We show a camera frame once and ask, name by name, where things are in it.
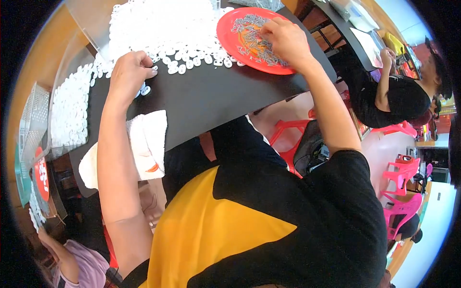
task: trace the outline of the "table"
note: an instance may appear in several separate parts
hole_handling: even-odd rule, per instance
[[[338,12],[336,12],[336,10],[330,5],[328,1],[327,3],[324,3],[324,2],[319,2],[317,0],[311,0],[310,2],[307,3],[306,7],[301,11],[299,15],[299,19],[304,19],[312,11],[312,9],[315,6],[321,9],[323,13],[325,13],[325,15],[331,20],[331,23],[336,27],[336,29],[339,31],[343,39],[351,46],[352,50],[355,52],[358,59],[360,60],[363,68],[365,68],[366,71],[376,70],[377,68],[372,65],[362,45],[357,40],[357,37],[355,37],[354,33],[352,33],[351,31],[351,28],[355,29],[355,26],[352,25],[350,21],[347,21],[347,22],[344,21],[344,19],[338,14]],[[379,39],[373,36],[372,38],[379,48],[385,47],[382,41],[379,41]],[[334,49],[334,50],[335,51],[329,52],[330,53],[329,56],[334,55],[338,52],[337,49]]]
[[[242,7],[222,0],[221,7],[227,6]],[[312,55],[320,62],[330,80],[336,81],[333,66],[307,29],[286,7],[278,13],[298,24],[306,32]],[[303,77],[297,74],[273,75],[237,65],[230,69],[215,67],[202,61],[202,65],[183,75],[169,75],[167,67],[160,64],[158,75],[146,80],[146,85],[151,87],[150,94],[134,99],[128,109],[127,120],[139,114],[165,109],[168,118],[165,150],[168,151],[239,116],[306,92],[308,89]],[[85,187],[78,166],[85,153],[98,141],[102,109],[110,83],[110,79],[105,77],[96,80],[89,92],[88,142],[69,152],[74,176],[84,197],[91,196],[97,190]]]

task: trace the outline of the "clear plastic bin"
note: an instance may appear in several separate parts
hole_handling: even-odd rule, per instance
[[[109,21],[114,5],[126,0],[65,0],[65,5],[89,42],[109,61]]]
[[[61,59],[61,63],[59,64],[58,72],[56,73],[50,97],[47,134],[43,137],[42,140],[43,152],[34,159],[34,163],[45,156],[47,157],[46,159],[48,161],[56,159],[59,156],[66,154],[69,151],[72,151],[82,145],[52,147],[51,131],[53,128],[51,127],[51,117],[53,114],[53,98],[56,88],[58,88],[71,73],[75,73],[79,66],[93,63],[95,60],[93,55],[91,55],[89,50],[86,48],[87,44],[88,42],[85,39],[85,36],[79,29],[77,29],[75,35],[71,38],[69,44],[67,45],[64,56]]]

